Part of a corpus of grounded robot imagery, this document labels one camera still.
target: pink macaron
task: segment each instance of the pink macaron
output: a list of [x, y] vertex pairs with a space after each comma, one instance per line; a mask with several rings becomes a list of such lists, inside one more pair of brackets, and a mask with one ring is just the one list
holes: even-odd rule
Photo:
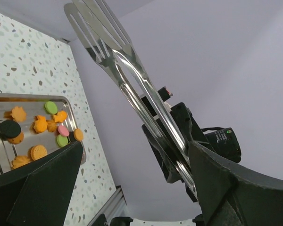
[[69, 131], [65, 126], [58, 126], [58, 133], [61, 134], [64, 137], [68, 137], [69, 136]]

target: metal tongs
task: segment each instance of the metal tongs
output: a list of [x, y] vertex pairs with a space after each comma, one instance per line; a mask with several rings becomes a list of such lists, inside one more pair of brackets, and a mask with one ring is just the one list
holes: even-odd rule
[[152, 136], [164, 150], [172, 146], [147, 107], [126, 78], [119, 62], [122, 62], [143, 90], [156, 114], [175, 143], [185, 163], [171, 160], [182, 179], [197, 197], [191, 177], [185, 140], [167, 110], [157, 90], [150, 81], [132, 46], [130, 37], [104, 0], [73, 0], [64, 6], [65, 14], [92, 59], [115, 82], [142, 119]]

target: countertop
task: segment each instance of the countertop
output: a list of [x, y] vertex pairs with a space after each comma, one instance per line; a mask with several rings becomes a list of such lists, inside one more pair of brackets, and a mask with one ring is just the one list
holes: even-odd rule
[[84, 131], [80, 167], [64, 225], [85, 226], [115, 185], [70, 46], [0, 14], [0, 93], [65, 96]]

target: baking tray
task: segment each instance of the baking tray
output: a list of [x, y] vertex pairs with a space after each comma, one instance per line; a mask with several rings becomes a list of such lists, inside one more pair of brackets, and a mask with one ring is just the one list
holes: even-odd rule
[[[6, 140], [0, 138], [0, 174], [6, 173], [11, 170], [11, 161], [17, 155], [28, 155], [31, 147], [35, 145], [43, 145], [46, 147], [48, 154], [58, 150], [60, 147], [56, 143], [57, 132], [45, 131], [40, 134], [36, 134], [33, 130], [33, 122], [36, 115], [46, 116], [46, 119], [51, 119], [51, 115], [48, 114], [44, 105], [47, 101], [54, 102], [58, 111], [65, 111], [68, 117], [61, 125], [68, 128], [69, 131], [73, 131], [77, 128], [73, 111], [71, 109], [69, 101], [62, 96], [45, 96], [45, 95], [21, 95], [21, 94], [1, 94], [0, 93], [0, 123], [6, 120], [6, 115], [15, 106], [23, 107], [27, 116], [24, 122], [20, 122], [22, 131], [24, 132], [24, 140], [18, 144], [13, 145]], [[86, 152], [84, 148], [81, 164], [86, 161]]]

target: black cookie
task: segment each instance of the black cookie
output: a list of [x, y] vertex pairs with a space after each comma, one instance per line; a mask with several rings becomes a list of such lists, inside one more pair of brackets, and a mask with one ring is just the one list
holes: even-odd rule
[[69, 142], [75, 142], [76, 141], [73, 132], [69, 132], [68, 140], [69, 140]]
[[0, 134], [7, 139], [13, 139], [21, 133], [20, 125], [13, 120], [5, 120], [0, 123]]

